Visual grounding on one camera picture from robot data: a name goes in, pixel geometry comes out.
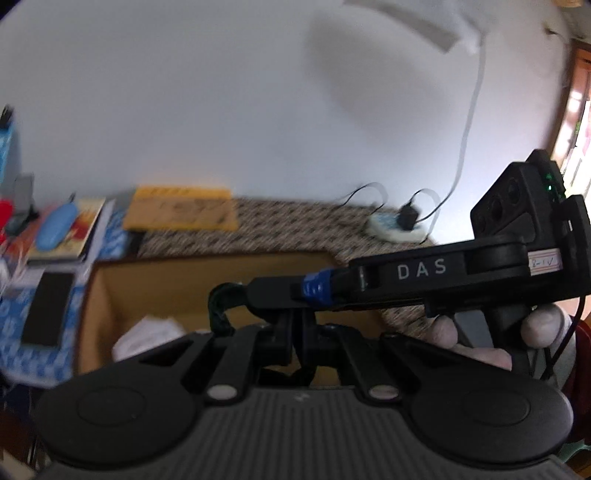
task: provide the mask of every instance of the white wall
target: white wall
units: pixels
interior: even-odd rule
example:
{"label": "white wall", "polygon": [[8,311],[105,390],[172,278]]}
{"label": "white wall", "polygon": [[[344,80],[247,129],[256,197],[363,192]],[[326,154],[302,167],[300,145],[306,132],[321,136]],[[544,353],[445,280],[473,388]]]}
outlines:
{"label": "white wall", "polygon": [[[439,242],[472,236],[470,208],[544,145],[560,90],[551,1],[486,6],[486,77]],[[331,200],[376,180],[392,205],[443,196],[477,64],[340,0],[23,0],[0,22],[0,103],[16,108],[38,203],[138,183]]]}

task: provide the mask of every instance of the wooden door frame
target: wooden door frame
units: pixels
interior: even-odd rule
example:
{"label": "wooden door frame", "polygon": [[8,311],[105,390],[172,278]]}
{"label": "wooden door frame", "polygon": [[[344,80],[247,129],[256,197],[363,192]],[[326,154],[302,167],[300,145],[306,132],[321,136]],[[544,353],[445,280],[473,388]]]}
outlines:
{"label": "wooden door frame", "polygon": [[570,43],[570,55],[566,64],[566,72],[568,77],[565,79],[565,83],[562,87],[560,100],[556,109],[555,120],[546,142],[546,151],[550,154],[552,154],[554,151],[554,146],[558,140],[558,133],[560,132],[564,114],[566,113],[566,106],[569,102],[570,90],[573,84],[574,68],[577,64],[577,60],[582,61],[585,65],[588,65],[589,70],[591,70],[591,44],[572,39]]}

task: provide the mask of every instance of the power strip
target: power strip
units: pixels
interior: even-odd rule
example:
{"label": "power strip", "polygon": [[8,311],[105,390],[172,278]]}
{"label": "power strip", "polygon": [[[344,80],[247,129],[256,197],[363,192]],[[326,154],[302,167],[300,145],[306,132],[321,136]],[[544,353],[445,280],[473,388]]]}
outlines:
{"label": "power strip", "polygon": [[394,244],[419,244],[425,240],[427,231],[422,226],[415,225],[412,230],[402,230],[397,218],[397,213],[372,213],[366,223],[365,233]]}

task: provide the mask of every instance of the white cloth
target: white cloth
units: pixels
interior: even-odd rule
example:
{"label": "white cloth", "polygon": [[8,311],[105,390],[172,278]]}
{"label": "white cloth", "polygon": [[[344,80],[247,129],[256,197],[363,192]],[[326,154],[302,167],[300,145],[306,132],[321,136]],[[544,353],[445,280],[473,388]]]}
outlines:
{"label": "white cloth", "polygon": [[117,340],[113,346],[113,360],[118,362],[139,355],[184,335],[183,327],[173,319],[144,317]]}
{"label": "white cloth", "polygon": [[481,0],[345,0],[345,4],[382,12],[444,52],[461,41],[470,53],[477,53],[493,24]]}

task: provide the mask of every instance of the human hand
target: human hand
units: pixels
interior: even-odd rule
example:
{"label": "human hand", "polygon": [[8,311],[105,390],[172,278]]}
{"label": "human hand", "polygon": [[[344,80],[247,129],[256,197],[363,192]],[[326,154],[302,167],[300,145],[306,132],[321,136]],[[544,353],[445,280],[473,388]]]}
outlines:
{"label": "human hand", "polygon": [[[570,316],[563,309],[553,304],[543,305],[525,318],[521,324],[521,337],[530,348],[549,347],[550,353],[553,355],[570,324]],[[431,324],[427,331],[426,341],[496,367],[506,370],[512,368],[511,356],[503,349],[470,348],[460,345],[456,326],[452,319],[445,315],[437,317]],[[573,335],[554,369],[559,377],[564,377],[564,381],[574,366],[575,344],[576,340]]]}

